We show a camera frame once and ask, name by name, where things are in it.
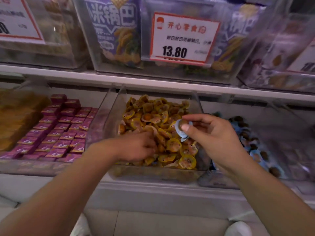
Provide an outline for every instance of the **forearm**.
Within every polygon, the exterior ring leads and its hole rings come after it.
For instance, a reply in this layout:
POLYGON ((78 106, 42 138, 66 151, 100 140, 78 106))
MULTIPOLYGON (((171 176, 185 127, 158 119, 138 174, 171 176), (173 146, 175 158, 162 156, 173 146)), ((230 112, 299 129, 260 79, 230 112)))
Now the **forearm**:
POLYGON ((69 235, 97 184, 114 163, 90 150, 0 223, 0 236, 69 235))
POLYGON ((233 176, 271 235, 313 235, 315 212, 292 190, 254 161, 233 176))

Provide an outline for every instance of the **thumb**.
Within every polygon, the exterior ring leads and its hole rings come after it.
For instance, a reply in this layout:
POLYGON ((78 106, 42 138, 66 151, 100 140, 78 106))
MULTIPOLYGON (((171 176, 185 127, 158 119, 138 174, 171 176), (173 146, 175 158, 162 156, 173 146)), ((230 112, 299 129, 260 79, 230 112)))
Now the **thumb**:
POLYGON ((202 132, 195 128, 194 126, 191 126, 189 124, 183 124, 181 126, 181 129, 184 133, 186 133, 190 138, 195 139, 197 142, 199 142, 201 145, 207 144, 209 135, 205 132, 202 132))

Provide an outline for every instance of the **white shoe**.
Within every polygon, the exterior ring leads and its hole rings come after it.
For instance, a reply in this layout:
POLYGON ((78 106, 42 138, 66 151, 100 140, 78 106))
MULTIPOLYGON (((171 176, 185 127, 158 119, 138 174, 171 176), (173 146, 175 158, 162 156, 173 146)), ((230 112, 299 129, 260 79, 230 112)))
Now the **white shoe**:
POLYGON ((252 236, 252 230, 249 225, 239 221, 228 227, 224 236, 252 236))
POLYGON ((70 236, 92 236, 88 220, 81 214, 70 236))

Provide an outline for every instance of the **hand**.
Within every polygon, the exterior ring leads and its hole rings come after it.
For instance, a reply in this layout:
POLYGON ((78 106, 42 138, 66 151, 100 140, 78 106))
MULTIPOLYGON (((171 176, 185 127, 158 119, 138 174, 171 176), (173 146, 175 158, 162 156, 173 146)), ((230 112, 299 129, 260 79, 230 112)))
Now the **hand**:
POLYGON ((157 152, 154 135, 151 132, 128 133, 117 138, 102 140, 89 147, 101 157, 112 157, 117 161, 138 162, 157 152))
POLYGON ((208 114, 185 115, 182 118, 193 122, 193 126, 183 124, 182 130, 203 146, 224 173, 230 174, 238 165, 252 161, 229 121, 208 114))

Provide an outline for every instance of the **pile of yellow snacks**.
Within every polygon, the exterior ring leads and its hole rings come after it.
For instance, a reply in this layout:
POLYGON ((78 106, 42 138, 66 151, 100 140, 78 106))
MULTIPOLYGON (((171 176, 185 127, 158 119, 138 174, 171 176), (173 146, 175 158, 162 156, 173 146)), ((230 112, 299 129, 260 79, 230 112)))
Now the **pile of yellow snacks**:
POLYGON ((149 100, 148 95, 141 96, 139 100, 131 97, 126 104, 118 135, 150 131, 154 134, 158 154, 144 161, 126 164, 196 170, 197 143, 192 139, 181 143, 181 137, 175 130, 176 121, 188 114, 188 108, 187 100, 178 104, 164 98, 149 100))
POLYGON ((32 91, 0 91, 0 152, 10 151, 42 117, 49 98, 32 91))

